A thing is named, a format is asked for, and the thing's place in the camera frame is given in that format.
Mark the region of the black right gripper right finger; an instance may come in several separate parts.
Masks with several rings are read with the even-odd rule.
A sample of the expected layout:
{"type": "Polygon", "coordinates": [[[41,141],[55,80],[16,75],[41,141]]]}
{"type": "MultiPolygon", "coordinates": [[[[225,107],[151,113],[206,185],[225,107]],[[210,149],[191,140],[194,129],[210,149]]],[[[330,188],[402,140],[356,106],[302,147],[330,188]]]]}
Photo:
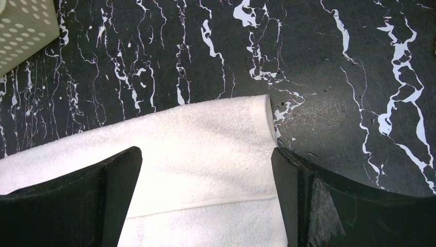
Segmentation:
{"type": "Polygon", "coordinates": [[[367,186],[281,147],[271,164],[288,246],[435,246],[435,197],[367,186]]]}

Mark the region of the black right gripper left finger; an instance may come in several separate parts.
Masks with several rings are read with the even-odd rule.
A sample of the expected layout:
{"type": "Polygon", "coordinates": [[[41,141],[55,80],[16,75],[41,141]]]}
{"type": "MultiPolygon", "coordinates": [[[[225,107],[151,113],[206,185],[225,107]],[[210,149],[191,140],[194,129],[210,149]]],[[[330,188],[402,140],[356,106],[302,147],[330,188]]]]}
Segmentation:
{"type": "Polygon", "coordinates": [[[1,196],[1,246],[117,246],[142,164],[130,147],[1,196]]]}

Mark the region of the white terry towel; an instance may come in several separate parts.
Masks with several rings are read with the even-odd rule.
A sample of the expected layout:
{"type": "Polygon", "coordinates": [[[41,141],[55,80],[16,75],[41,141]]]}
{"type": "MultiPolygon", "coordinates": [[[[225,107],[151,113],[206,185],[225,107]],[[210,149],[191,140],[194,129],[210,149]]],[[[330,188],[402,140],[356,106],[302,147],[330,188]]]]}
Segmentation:
{"type": "Polygon", "coordinates": [[[287,246],[268,95],[181,105],[1,160],[1,194],[129,147],[142,165],[120,246],[287,246]]]}

